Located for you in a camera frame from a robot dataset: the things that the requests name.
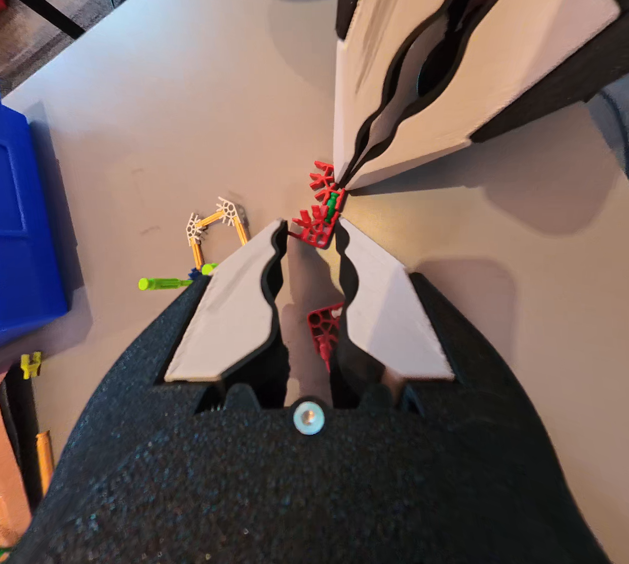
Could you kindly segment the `colourful rod connector toy model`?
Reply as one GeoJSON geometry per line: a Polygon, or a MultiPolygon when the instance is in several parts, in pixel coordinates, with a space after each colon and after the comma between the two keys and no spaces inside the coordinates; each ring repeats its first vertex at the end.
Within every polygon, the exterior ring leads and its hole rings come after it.
{"type": "Polygon", "coordinates": [[[220,222],[225,226],[234,228],[238,234],[240,244],[245,246],[250,235],[247,231],[247,218],[244,208],[231,200],[218,197],[216,211],[207,217],[192,213],[186,224],[185,233],[188,246],[193,251],[194,268],[189,272],[187,279],[180,278],[141,278],[138,281],[140,291],[164,291],[175,290],[190,286],[200,276],[210,276],[217,269],[217,263],[208,263],[202,253],[202,241],[205,232],[215,223],[220,222]]]}

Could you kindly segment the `person's leg in jeans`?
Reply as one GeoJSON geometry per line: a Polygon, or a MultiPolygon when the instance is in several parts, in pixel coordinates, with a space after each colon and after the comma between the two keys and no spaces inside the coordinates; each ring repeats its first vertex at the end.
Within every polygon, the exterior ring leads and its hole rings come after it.
{"type": "Polygon", "coordinates": [[[628,176],[628,75],[602,88],[587,102],[589,113],[628,176]]]}

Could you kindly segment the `red connectors with green clip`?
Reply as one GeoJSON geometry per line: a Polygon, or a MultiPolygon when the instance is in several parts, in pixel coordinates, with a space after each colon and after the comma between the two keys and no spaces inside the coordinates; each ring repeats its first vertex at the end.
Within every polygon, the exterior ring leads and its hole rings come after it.
{"type": "Polygon", "coordinates": [[[316,172],[310,173],[310,189],[315,203],[310,210],[300,210],[293,218],[298,232],[288,235],[314,248],[327,249],[334,236],[334,227],[345,204],[347,191],[334,178],[334,166],[324,161],[314,161],[316,172]]]}

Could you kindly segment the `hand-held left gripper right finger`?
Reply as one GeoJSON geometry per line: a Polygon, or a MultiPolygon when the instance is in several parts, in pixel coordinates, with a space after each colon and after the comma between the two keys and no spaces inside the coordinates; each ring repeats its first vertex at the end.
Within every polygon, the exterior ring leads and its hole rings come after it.
{"type": "Polygon", "coordinates": [[[356,409],[370,388],[386,405],[455,387],[455,374],[402,262],[348,219],[335,228],[345,303],[330,387],[337,409],[356,409]]]}

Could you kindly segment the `orange toy rod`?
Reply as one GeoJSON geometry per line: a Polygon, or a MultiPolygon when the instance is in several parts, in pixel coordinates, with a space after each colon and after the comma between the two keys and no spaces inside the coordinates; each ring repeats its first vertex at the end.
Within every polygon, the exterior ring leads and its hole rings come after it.
{"type": "Polygon", "coordinates": [[[53,450],[50,431],[46,430],[36,435],[36,454],[38,469],[42,486],[42,495],[45,496],[50,487],[54,472],[53,450]]]}

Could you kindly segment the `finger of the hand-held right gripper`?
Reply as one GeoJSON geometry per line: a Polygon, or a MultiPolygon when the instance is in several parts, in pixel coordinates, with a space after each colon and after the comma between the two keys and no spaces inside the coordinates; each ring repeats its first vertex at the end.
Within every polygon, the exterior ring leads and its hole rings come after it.
{"type": "Polygon", "coordinates": [[[497,0],[474,27],[451,80],[399,124],[347,184],[366,187],[467,147],[478,128],[620,14],[617,0],[497,0]]]}
{"type": "Polygon", "coordinates": [[[410,45],[452,0],[357,0],[348,31],[336,49],[334,172],[350,174],[369,140],[371,126],[395,95],[397,66],[410,45]]]}

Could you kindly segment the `black stand pole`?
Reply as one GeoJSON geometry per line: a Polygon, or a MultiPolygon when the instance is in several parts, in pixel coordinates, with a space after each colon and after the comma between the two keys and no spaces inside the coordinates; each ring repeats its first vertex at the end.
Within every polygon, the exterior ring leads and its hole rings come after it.
{"type": "Polygon", "coordinates": [[[47,0],[19,1],[73,40],[77,40],[85,33],[85,30],[80,25],[68,18],[47,0]]]}

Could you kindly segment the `blue plastic bin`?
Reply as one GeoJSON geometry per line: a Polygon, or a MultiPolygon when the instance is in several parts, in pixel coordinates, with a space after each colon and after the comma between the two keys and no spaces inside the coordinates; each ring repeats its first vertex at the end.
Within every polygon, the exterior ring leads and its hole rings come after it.
{"type": "Polygon", "coordinates": [[[1,106],[1,346],[68,310],[26,117],[1,106]]]}

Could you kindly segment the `red connector with white rod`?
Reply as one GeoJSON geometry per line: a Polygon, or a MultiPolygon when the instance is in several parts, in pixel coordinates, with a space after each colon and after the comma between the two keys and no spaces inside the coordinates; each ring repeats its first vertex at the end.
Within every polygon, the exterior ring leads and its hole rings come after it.
{"type": "Polygon", "coordinates": [[[310,312],[307,324],[316,352],[326,365],[328,373],[332,369],[332,357],[339,340],[339,324],[344,303],[334,304],[310,312]]]}

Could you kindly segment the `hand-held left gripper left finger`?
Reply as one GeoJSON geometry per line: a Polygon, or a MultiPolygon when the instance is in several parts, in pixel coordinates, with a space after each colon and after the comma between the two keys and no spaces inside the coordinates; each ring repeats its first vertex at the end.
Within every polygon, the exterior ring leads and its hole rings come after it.
{"type": "Polygon", "coordinates": [[[272,220],[207,277],[164,370],[163,385],[212,388],[217,397],[243,384],[264,409],[282,409],[290,374],[276,297],[284,283],[288,223],[272,220]]]}

